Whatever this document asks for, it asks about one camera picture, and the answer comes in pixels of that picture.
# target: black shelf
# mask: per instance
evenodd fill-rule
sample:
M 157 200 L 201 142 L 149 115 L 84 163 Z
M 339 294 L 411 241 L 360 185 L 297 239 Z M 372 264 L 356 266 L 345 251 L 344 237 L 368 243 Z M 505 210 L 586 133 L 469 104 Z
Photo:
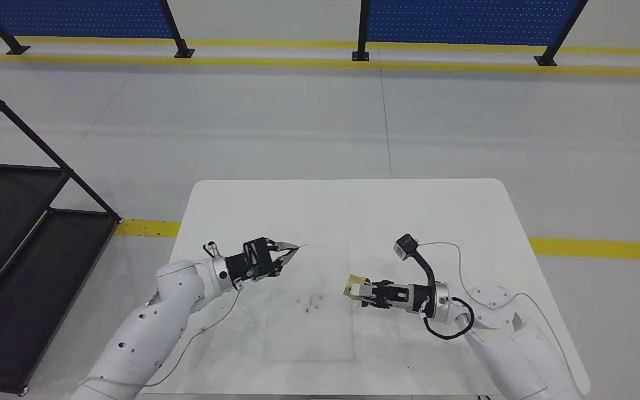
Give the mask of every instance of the black shelf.
M 23 393 L 117 219 L 49 210 L 0 276 L 0 391 Z
M 0 271 L 68 180 L 60 168 L 0 164 Z

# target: black bracket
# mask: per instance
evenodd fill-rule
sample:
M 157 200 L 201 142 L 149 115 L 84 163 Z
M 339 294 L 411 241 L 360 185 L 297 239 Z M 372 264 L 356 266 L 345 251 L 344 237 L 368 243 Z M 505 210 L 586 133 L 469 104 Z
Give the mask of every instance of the black bracket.
M 196 51 L 196 49 L 188 48 L 184 39 L 176 39 L 176 44 L 178 45 L 178 52 L 173 56 L 174 58 L 191 58 Z
M 541 56 L 533 57 L 539 66 L 556 67 L 558 65 L 556 64 L 555 61 L 553 61 L 553 58 L 558 53 L 558 50 L 560 50 L 560 46 L 562 46 L 562 43 L 567 38 L 567 35 L 571 31 L 571 28 L 573 28 L 573 24 L 576 23 L 576 21 L 578 20 L 578 17 L 582 13 L 582 10 L 584 10 L 584 7 L 587 5 L 587 1 L 588 0 L 579 0 L 578 4 L 576 5 L 576 8 L 574 8 L 573 11 L 571 11 L 571 14 L 569 15 L 569 19 L 567 19 L 567 23 L 564 24 L 564 26 L 562 27 L 562 30 L 558 34 L 556 41 L 552 45 L 548 46 Z
M 366 51 L 367 33 L 369 31 L 369 7 L 371 0 L 360 2 L 360 25 L 358 28 L 358 50 L 351 54 L 351 61 L 369 61 L 369 52 Z
M 553 57 L 548 59 L 544 55 L 541 55 L 541 56 L 533 56 L 533 59 L 536 60 L 538 65 L 541 67 L 557 67 L 558 66 L 558 64 L 556 64 L 556 62 L 553 61 Z
M 167 24 L 169 24 L 169 29 L 171 30 L 171 36 L 173 40 L 176 42 L 176 46 L 178 46 L 178 52 L 174 56 L 174 58 L 191 58 L 193 53 L 196 51 L 195 49 L 190 49 L 187 47 L 187 42 L 180 36 L 180 31 L 178 31 L 178 25 L 176 25 L 176 20 L 173 19 L 173 14 L 171 13 L 171 8 L 169 7 L 169 3 L 167 0 L 159 0 L 160 6 L 162 7 L 162 12 L 164 14 L 165 19 L 167 20 Z
M 29 50 L 31 46 L 23 46 L 16 40 L 15 36 L 10 35 L 0 26 L 0 37 L 5 41 L 10 50 L 7 52 L 8 56 L 19 56 L 25 51 Z
M 354 51 L 351 53 L 351 61 L 369 61 L 369 52 Z

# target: blue barrier panel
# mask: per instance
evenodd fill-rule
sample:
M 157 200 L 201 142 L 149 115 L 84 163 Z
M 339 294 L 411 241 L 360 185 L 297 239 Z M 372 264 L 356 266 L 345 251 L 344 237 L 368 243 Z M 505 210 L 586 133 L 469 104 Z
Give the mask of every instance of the blue barrier panel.
M 556 42 L 579 3 L 370 0 L 367 41 L 549 46 Z
M 0 0 L 12 36 L 173 38 L 160 0 Z

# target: black cable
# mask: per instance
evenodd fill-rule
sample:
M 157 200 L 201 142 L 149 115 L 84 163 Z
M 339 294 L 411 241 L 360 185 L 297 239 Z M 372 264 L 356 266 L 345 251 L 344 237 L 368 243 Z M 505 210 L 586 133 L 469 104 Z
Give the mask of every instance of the black cable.
M 424 321 L 424 326 L 427 327 L 427 331 L 429 331 L 430 334 L 432 334 L 433 336 L 442 339 L 442 340 L 451 340 L 451 339 L 455 339 L 457 337 L 460 337 L 462 335 L 464 335 L 465 333 L 469 332 L 471 330 L 471 328 L 473 328 L 473 323 L 475 322 L 476 318 L 475 318 L 475 314 L 473 313 L 473 308 L 471 308 L 471 306 L 469 304 L 467 304 L 466 301 L 458 298 L 458 297 L 452 297 L 451 301 L 456 301 L 460 304 L 462 304 L 463 306 L 465 306 L 467 308 L 467 310 L 469 310 L 469 324 L 462 329 L 460 332 L 455 333 L 453 335 L 442 335 L 436 331 L 434 331 L 433 329 L 431 329 L 431 327 L 429 326 L 429 318 L 424 317 L 422 318 L 422 320 Z

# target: white table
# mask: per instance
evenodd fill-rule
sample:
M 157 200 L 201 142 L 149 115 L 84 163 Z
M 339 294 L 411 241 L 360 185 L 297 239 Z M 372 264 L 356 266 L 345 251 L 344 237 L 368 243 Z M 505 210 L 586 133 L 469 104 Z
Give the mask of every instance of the white table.
M 201 247 L 209 240 L 223 255 L 237 254 L 242 243 L 261 236 L 309 246 L 279 278 L 247 283 L 229 317 L 196 339 L 173 376 L 147 392 L 497 394 L 464 339 L 438 340 L 415 315 L 355 308 L 342 296 L 349 273 L 425 282 L 414 261 L 402 262 L 392 251 L 404 233 L 420 242 L 459 244 L 469 287 L 500 284 L 512 293 L 531 294 L 554 325 L 578 386 L 589 390 L 584 366 L 502 183 L 447 179 L 199 182 L 171 261 L 204 258 Z M 438 280 L 460 289 L 455 248 L 426 246 L 421 252 Z M 168 365 L 186 338 L 217 320 L 233 298 L 226 294 L 191 316 Z M 534 307 L 518 302 L 550 335 Z

